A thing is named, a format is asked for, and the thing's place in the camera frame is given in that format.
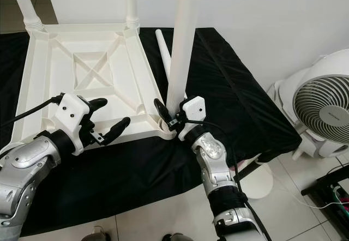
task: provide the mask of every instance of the white fan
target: white fan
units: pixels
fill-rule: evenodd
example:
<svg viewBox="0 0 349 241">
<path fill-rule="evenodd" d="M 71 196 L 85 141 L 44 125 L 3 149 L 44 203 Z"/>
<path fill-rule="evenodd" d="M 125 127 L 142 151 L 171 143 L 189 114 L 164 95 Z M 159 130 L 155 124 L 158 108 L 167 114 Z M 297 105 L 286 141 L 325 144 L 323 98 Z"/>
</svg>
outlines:
<svg viewBox="0 0 349 241">
<path fill-rule="evenodd" d="M 293 154 L 333 157 L 349 145 L 349 49 L 277 81 L 268 91 L 302 137 Z"/>
</svg>

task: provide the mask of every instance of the black tablecloth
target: black tablecloth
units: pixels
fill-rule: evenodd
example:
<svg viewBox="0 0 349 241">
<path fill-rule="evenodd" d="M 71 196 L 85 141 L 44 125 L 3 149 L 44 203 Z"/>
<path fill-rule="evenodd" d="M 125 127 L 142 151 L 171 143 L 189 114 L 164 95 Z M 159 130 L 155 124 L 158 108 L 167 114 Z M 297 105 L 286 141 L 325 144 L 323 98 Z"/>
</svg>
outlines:
<svg viewBox="0 0 349 241">
<path fill-rule="evenodd" d="M 163 35 L 171 50 L 173 29 Z M 155 28 L 140 38 L 163 100 L 167 79 Z M 1 122 L 15 115 L 28 46 L 26 33 L 0 35 Z M 300 137 L 214 28 L 196 30 L 186 93 L 205 98 L 207 121 L 228 134 L 238 160 L 258 153 L 268 158 L 297 148 Z M 219 130 L 209 128 L 227 144 Z M 1 131 L 1 147 L 11 127 Z M 232 165 L 228 153 L 227 163 Z M 189 146 L 158 137 L 88 150 L 71 156 L 39 185 L 22 235 L 112 216 L 201 184 L 200 168 Z"/>
</svg>

